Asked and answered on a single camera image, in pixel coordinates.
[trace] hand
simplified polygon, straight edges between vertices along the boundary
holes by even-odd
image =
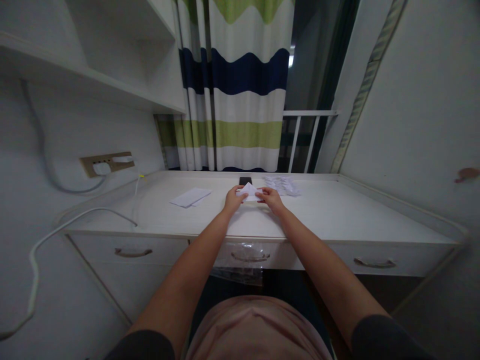
[[[223,212],[232,216],[240,207],[240,204],[244,203],[244,199],[248,196],[247,193],[242,194],[242,196],[237,196],[237,190],[242,189],[243,185],[237,185],[230,189],[226,193],[225,206],[223,207]]]
[[[262,190],[263,193],[255,193],[255,195],[261,199],[261,201],[257,201],[257,203],[267,204],[272,213],[277,216],[280,216],[280,213],[287,209],[277,190],[269,187],[261,187],[259,190]]]

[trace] door frame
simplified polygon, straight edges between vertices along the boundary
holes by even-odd
[[[364,79],[370,55],[377,42],[393,0],[361,0],[350,36],[331,109],[339,115],[326,124],[315,166],[316,174],[330,173],[347,127],[355,98]]]

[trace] white railing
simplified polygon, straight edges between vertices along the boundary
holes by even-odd
[[[302,116],[315,117],[315,124],[313,125],[313,132],[311,134],[310,146],[308,147],[308,155],[306,157],[306,162],[305,162],[305,169],[303,170],[303,173],[306,174],[309,169],[310,158],[312,157],[312,150],[314,148],[315,137],[317,136],[317,129],[319,127],[320,117],[321,116],[335,117],[339,113],[340,112],[338,110],[285,110],[283,112],[284,117],[296,116],[295,134],[293,135],[293,145],[291,146],[290,164],[288,165],[289,173],[292,172],[292,166],[294,164],[295,149],[297,147],[297,139],[299,137],[300,121],[302,120]]]

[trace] pink shirt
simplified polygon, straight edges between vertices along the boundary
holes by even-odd
[[[187,360],[332,360],[313,325],[286,302],[238,296],[214,306],[190,344]]]

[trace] gray sleeve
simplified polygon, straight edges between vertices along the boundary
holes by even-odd
[[[175,353],[161,333],[140,330],[121,339],[105,360],[175,360]]]
[[[395,320],[383,315],[358,323],[351,348],[355,360],[435,360]]]

